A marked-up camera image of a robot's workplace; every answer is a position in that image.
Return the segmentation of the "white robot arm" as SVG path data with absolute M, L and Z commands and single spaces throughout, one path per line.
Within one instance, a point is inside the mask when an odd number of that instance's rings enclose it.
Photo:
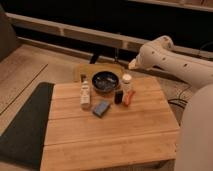
M 182 114 L 174 171 L 213 171 L 213 61 L 175 53 L 173 47 L 166 35 L 148 41 L 129 68 L 157 66 L 196 89 Z

